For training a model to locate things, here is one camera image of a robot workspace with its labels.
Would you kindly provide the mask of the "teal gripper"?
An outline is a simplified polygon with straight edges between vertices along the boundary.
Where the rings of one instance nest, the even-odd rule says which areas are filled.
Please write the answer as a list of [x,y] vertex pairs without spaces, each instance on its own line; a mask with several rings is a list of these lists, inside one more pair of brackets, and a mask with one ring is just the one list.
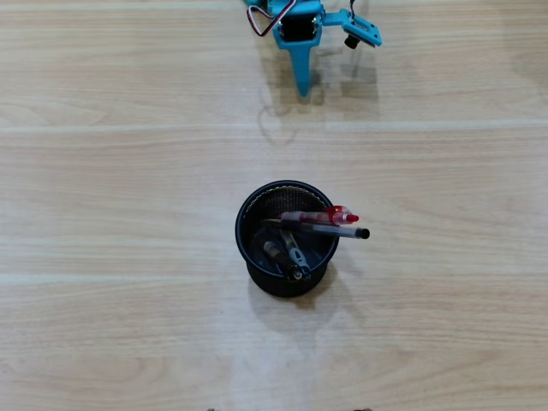
[[301,97],[306,97],[311,89],[311,50],[321,39],[324,11],[321,2],[295,2],[273,30],[278,47],[291,48],[295,84]]

